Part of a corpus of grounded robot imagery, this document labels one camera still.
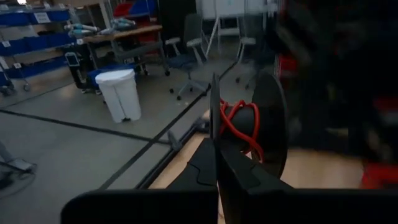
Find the blue shelving rack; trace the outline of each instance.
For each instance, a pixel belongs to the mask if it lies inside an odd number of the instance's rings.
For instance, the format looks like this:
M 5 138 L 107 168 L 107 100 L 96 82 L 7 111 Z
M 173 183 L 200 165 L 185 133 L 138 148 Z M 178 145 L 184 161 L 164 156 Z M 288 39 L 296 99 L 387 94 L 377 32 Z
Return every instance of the blue shelving rack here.
M 36 24 L 68 22 L 71 17 L 75 17 L 74 9 L 72 7 L 66 7 L 63 4 L 58 4 L 56 6 L 50 6 L 46 2 L 41 6 L 31 6 L 28 4 L 7 6 L 5 4 L 0 4 L 0 29 L 7 27 L 34 26 Z M 6 57 L 11 57 L 14 61 L 10 68 L 4 68 L 0 63 L 0 67 L 2 69 L 2 74 L 0 75 L 4 75 L 7 83 L 9 83 L 11 78 L 24 80 L 25 84 L 23 85 L 23 89 L 25 91 L 30 90 L 27 77 L 39 75 L 51 70 L 52 68 L 50 63 L 46 63 L 45 66 L 38 63 L 36 65 L 37 69 L 35 69 L 34 64 L 29 67 L 23 67 L 17 62 L 15 58 L 16 55 L 64 47 L 75 42 L 75 40 L 69 37 L 67 33 L 41 35 L 38 37 L 23 37 L 18 40 L 5 40 L 3 34 L 0 32 L 0 37 L 2 38 L 2 42 L 0 43 L 0 57 L 2 57 L 3 60 Z M 60 63 L 59 58 L 53 58 L 50 60 L 54 61 L 53 65 L 57 67 L 66 65 L 65 63 Z

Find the whiteboard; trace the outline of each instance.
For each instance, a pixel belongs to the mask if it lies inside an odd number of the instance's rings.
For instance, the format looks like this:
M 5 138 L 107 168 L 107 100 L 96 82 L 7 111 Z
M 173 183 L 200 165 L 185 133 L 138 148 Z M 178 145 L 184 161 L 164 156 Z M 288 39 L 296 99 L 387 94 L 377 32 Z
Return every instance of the whiteboard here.
M 201 1 L 203 19 L 236 17 L 246 13 L 262 12 L 264 0 L 197 0 Z

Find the black floor tape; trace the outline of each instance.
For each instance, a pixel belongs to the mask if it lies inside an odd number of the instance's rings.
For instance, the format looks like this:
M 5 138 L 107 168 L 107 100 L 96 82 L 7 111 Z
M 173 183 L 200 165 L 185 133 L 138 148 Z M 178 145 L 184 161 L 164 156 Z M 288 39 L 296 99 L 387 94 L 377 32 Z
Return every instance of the black floor tape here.
M 236 65 L 236 62 L 232 63 L 221 75 L 220 80 Z M 115 182 L 128 168 L 130 168 L 145 152 L 148 151 L 157 141 L 180 119 L 184 116 L 200 99 L 206 94 L 201 94 L 196 97 L 180 114 L 178 114 L 164 129 L 162 129 L 151 141 L 149 141 L 137 154 L 129 159 L 122 167 L 119 168 L 98 190 L 106 190 L 113 182 Z
M 72 85 L 72 84 L 74 84 L 74 82 L 71 82 L 71 83 L 62 85 L 62 86 L 60 86 L 60 87 L 56 87 L 56 88 L 53 89 L 53 90 L 45 91 L 44 93 L 41 93 L 41 94 L 39 94 L 39 95 L 32 96 L 32 97 L 30 97 L 30 98 L 26 98 L 26 99 L 21 100 L 21 101 L 18 101 L 18 102 L 16 102 L 16 103 L 12 103 L 12 104 L 10 104 L 10 105 L 3 106 L 3 107 L 0 108 L 0 109 L 6 109 L 6 108 L 8 108 L 8 107 L 10 107 L 10 106 L 15 106 L 15 105 L 18 105 L 18 104 L 20 104 L 20 103 L 23 103 L 23 102 L 26 102 L 26 101 L 29 101 L 29 100 L 33 100 L 33 99 L 35 99 L 35 98 L 37 98 L 37 97 L 39 97 L 39 96 L 42 96 L 42 95 L 44 95 L 44 94 L 46 94 L 46 93 L 51 93 L 52 91 L 59 90 L 59 89 L 61 89 L 61 88 L 63 88 L 63 87 L 66 87 L 66 86 Z
M 14 115 L 14 116 L 20 116 L 20 117 L 23 117 L 23 118 L 36 119 L 38 121 L 46 121 L 46 122 L 53 123 L 53 124 L 61 124 L 61 125 L 69 126 L 69 127 L 80 128 L 80 129 L 85 129 L 85 130 L 89 130 L 89 131 L 95 131 L 95 132 L 98 132 L 98 133 L 112 134 L 112 135 L 115 135 L 115 136 L 131 138 L 131 139 L 137 139 L 137 140 L 141 140 L 141 141 L 147 141 L 147 142 L 151 142 L 152 141 L 152 138 L 139 136 L 139 135 L 136 135 L 136 134 L 123 133 L 123 132 L 120 132 L 120 131 L 113 131 L 111 129 L 106 129 L 106 128 L 96 128 L 96 127 L 91 127 L 91 126 L 87 126 L 87 125 L 83 125 L 83 124 L 75 124 L 75 123 L 71 123 L 71 122 L 60 121 L 60 120 L 57 120 L 57 119 L 43 118 L 43 117 L 40 117 L 40 116 L 22 114 L 22 113 L 17 113 L 17 112 L 8 111 L 8 110 L 2 110 L 2 109 L 0 109 L 0 113 Z M 156 140 L 156 143 L 166 144 L 166 145 L 170 144 L 169 141 L 161 140 L 161 139 Z

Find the red cable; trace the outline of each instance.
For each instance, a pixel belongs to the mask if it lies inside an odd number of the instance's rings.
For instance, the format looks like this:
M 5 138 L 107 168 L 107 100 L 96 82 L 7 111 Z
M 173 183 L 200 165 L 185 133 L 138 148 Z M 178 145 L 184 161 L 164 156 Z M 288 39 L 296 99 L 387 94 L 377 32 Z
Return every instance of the red cable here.
M 227 117 L 226 109 L 228 108 L 229 105 L 224 100 L 221 100 L 221 104 L 222 104 L 221 119 L 223 120 L 223 124 L 221 125 L 220 128 L 220 134 L 222 134 L 226 128 L 230 129 L 231 132 L 236 137 L 249 143 L 250 148 L 248 150 L 243 151 L 243 153 L 247 154 L 249 152 L 255 152 L 259 156 L 260 162 L 263 163 L 264 151 L 262 150 L 262 147 L 257 143 L 257 135 L 259 134 L 259 128 L 260 128 L 260 112 L 257 105 L 255 105 L 254 103 L 246 104 L 243 100 L 240 100 L 237 104 L 235 104 L 232 107 L 232 110 L 229 112 L 229 115 Z M 251 137 L 238 131 L 231 122 L 236 112 L 245 106 L 251 107 L 254 110 L 254 130 L 253 130 L 253 135 Z

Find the trash can lid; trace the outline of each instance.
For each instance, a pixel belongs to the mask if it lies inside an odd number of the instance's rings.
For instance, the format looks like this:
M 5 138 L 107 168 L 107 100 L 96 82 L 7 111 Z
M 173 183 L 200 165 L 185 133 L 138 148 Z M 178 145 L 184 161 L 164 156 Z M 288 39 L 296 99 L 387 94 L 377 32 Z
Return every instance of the trash can lid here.
M 98 84 L 115 85 L 119 82 L 134 78 L 134 75 L 134 69 L 103 72 L 95 77 L 95 82 Z

